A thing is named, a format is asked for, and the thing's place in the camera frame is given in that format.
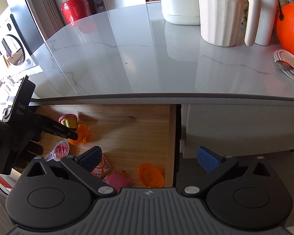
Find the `silver screw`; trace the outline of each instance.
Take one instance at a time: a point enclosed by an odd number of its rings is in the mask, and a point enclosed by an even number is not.
[[[184,188],[184,192],[187,194],[197,194],[199,193],[200,189],[197,186],[187,186]]]
[[[110,194],[113,192],[113,188],[111,186],[102,186],[99,187],[98,192],[101,194]]]

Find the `blue gripper pad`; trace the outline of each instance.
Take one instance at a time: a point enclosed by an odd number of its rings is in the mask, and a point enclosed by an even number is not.
[[[206,172],[210,172],[223,162],[223,157],[217,155],[206,147],[200,147],[197,149],[197,161]]]
[[[94,146],[87,150],[85,153],[77,156],[75,162],[77,162],[85,170],[91,172],[101,162],[102,151],[98,146]]]

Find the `crosshair logo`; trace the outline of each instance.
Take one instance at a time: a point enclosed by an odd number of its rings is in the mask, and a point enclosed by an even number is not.
[[[145,194],[147,194],[148,196],[149,195],[152,195],[154,192],[152,190],[148,190],[148,191],[145,191]]]

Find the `white cylinder bottle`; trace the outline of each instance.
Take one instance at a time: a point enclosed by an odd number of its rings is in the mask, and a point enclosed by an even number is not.
[[[261,0],[261,11],[255,43],[267,46],[270,42],[278,0]]]

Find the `washing machine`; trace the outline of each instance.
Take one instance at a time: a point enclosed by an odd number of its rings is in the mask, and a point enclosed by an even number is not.
[[[10,14],[0,26],[0,54],[4,55],[9,61],[9,70],[17,75],[37,66],[37,64],[22,43],[11,17],[13,17],[13,14]]]

